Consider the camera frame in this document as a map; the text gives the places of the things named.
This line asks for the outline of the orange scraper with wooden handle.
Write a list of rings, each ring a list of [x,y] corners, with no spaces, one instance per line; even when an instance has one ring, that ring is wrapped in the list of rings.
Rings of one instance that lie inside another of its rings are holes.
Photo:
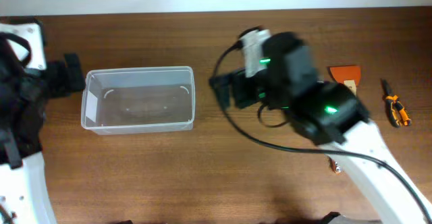
[[[361,79],[361,68],[359,65],[330,67],[329,72],[336,82],[345,85],[356,95],[357,87]]]

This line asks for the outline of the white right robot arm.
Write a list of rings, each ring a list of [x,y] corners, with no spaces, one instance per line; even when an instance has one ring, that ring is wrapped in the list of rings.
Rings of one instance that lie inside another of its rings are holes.
[[[319,79],[308,45],[292,32],[254,28],[231,46],[242,69],[214,71],[209,85],[222,111],[255,103],[283,113],[293,130],[327,155],[371,203],[380,223],[430,223],[431,203],[395,160],[377,124],[345,85]]]

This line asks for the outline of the clear plastic container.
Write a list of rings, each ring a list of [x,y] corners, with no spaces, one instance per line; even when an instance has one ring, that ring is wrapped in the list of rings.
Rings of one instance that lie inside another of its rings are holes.
[[[188,131],[195,99],[189,66],[92,70],[82,94],[81,126],[98,135]]]

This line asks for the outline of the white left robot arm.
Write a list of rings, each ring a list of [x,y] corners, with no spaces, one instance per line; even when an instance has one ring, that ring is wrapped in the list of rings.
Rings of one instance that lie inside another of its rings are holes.
[[[40,131],[51,99],[82,92],[79,57],[48,62],[43,24],[1,23],[1,222],[56,223],[45,178]]]

